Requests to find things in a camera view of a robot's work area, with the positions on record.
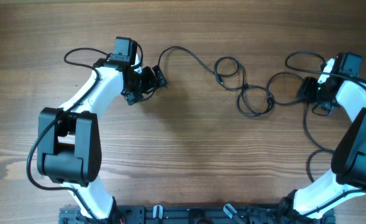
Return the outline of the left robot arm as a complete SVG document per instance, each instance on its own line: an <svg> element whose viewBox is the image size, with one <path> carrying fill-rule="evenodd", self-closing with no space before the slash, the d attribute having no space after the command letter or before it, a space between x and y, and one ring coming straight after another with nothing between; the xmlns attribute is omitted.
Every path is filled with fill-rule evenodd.
<svg viewBox="0 0 366 224"><path fill-rule="evenodd" d="M98 121L117 96L133 105L167 85L158 66L142 64L142 47L133 39L117 37L113 52L89 66L90 79L71 99L39 114L27 177L42 190L68 190L78 203L76 222L124 223L115 198L98 175L102 160Z"/></svg>

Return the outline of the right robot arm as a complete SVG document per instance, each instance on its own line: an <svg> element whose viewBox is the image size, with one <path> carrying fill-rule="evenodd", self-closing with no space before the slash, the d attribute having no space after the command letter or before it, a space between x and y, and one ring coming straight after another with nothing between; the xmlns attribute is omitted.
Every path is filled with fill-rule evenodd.
<svg viewBox="0 0 366 224"><path fill-rule="evenodd" d="M333 152L331 168L311 185L294 190L280 212L292 221L310 222L348 199L366 194L366 80L359 77L362 57L339 53L323 61L317 80L308 78L298 97L341 106L352 124Z"/></svg>

